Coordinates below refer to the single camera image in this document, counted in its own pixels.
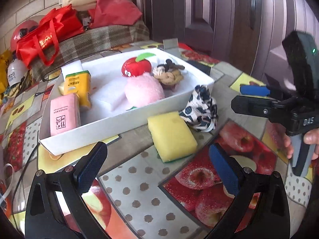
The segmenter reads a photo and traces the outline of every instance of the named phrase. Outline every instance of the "red bag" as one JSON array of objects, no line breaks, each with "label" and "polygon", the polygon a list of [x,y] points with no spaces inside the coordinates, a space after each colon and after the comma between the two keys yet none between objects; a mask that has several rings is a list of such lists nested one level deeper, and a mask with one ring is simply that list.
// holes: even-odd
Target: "red bag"
[{"label": "red bag", "polygon": [[[46,66],[53,64],[59,53],[59,42],[84,32],[83,25],[72,5],[53,9],[40,21],[39,27],[17,42],[16,55],[31,69],[29,64],[39,56]],[[43,49],[54,45],[55,53],[50,60],[45,58]]]},{"label": "red bag", "polygon": [[90,28],[109,25],[133,25],[142,16],[130,0],[97,0],[96,9],[89,10]]}]

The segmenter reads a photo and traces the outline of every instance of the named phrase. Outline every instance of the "black cable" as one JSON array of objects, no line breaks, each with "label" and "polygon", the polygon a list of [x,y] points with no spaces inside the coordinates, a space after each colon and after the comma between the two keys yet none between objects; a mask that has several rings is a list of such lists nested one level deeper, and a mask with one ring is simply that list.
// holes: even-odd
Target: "black cable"
[{"label": "black cable", "polygon": [[26,172],[26,170],[27,170],[27,168],[28,168],[28,165],[29,165],[29,163],[31,162],[31,158],[32,158],[32,156],[34,155],[35,151],[38,149],[39,145],[40,145],[40,143],[38,143],[38,144],[35,146],[35,148],[33,149],[33,151],[31,152],[31,154],[30,154],[30,156],[29,156],[29,158],[28,158],[28,160],[27,160],[27,162],[26,162],[26,165],[24,166],[24,168],[23,168],[23,170],[22,170],[22,172],[21,172],[20,178],[19,178],[19,180],[18,180],[18,182],[17,182],[17,185],[16,185],[16,187],[15,187],[15,189],[14,189],[13,196],[12,196],[12,217],[13,217],[13,221],[14,221],[14,224],[15,224],[15,226],[16,226],[16,229],[17,229],[17,231],[18,231],[21,235],[23,235],[23,233],[22,233],[22,231],[18,228],[17,221],[16,221],[16,219],[15,219],[15,217],[14,217],[14,213],[13,213],[14,197],[15,197],[15,195],[16,195],[16,193],[17,193],[17,190],[18,190],[18,188],[19,188],[19,185],[20,185],[20,183],[21,183],[21,181],[22,181],[22,179],[23,179],[24,173]]},{"label": "black cable", "polygon": [[[84,60],[84,59],[86,59],[87,57],[94,56],[94,55],[97,54],[97,53],[102,53],[102,52],[106,52],[106,51],[114,51],[114,52],[123,53],[121,50],[118,50],[118,49],[106,49],[106,50],[96,51],[96,52],[87,54],[87,55],[85,55],[85,56],[80,56],[80,57],[77,57],[77,58],[73,58],[73,59],[69,60],[68,62],[64,63],[62,66],[59,66],[59,67],[56,67],[56,68],[52,69],[50,72],[53,72],[53,71],[55,71],[55,70],[58,70],[59,68],[61,68],[61,67],[63,67],[63,66],[66,66],[66,65],[69,64],[69,63],[73,63],[73,62],[75,62],[76,60]],[[52,80],[54,80],[55,78],[57,78],[57,77],[55,77],[55,78],[52,78],[52,79],[49,80],[49,77],[48,77],[47,79],[45,79],[45,78],[42,76],[42,74],[41,74],[41,77],[42,77],[42,81],[43,81],[43,82],[49,82],[49,81],[52,81]]]}]

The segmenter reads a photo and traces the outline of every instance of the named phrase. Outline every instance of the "human hand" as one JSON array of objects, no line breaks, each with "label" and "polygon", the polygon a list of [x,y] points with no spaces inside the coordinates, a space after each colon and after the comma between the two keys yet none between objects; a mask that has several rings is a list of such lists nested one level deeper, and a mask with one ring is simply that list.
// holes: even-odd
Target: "human hand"
[{"label": "human hand", "polygon": [[[287,158],[290,159],[294,151],[291,139],[285,133],[282,134],[282,137],[287,151]],[[319,128],[308,131],[303,137],[303,142],[307,145],[316,145],[312,160],[317,159],[319,155]]]}]

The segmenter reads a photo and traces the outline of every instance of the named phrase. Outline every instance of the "pink fluffy ball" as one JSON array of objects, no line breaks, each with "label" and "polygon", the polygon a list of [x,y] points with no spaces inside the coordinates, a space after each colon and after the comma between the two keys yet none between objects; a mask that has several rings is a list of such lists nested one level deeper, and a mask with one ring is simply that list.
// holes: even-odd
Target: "pink fluffy ball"
[{"label": "pink fluffy ball", "polygon": [[165,98],[162,86],[149,73],[128,78],[124,92],[129,103],[135,107],[143,107]]}]

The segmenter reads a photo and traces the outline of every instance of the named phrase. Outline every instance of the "white box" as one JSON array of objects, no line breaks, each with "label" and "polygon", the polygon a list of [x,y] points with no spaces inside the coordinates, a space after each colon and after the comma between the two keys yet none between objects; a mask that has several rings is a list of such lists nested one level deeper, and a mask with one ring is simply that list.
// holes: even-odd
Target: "white box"
[{"label": "white box", "polygon": [[192,91],[198,84],[206,85],[212,91],[214,80],[211,77],[175,56],[152,48],[116,54],[83,63],[83,70],[90,71],[91,87],[96,88],[91,91],[91,97],[94,97],[94,92],[105,87],[108,82],[126,78],[122,77],[121,73],[123,63],[129,58],[145,52],[155,54],[160,63],[165,62],[166,59],[171,59],[185,67],[184,80],[181,81],[175,92],[165,91],[165,99],[129,111],[127,109],[130,105],[126,98],[113,111],[110,111],[110,107],[105,103],[92,101],[92,108],[86,112],[81,112],[81,127],[50,136],[50,105],[52,99],[61,96],[58,86],[63,82],[63,76],[60,75],[44,108],[39,131],[41,144],[57,156],[142,126],[147,123],[147,118],[150,116],[183,110]]}]

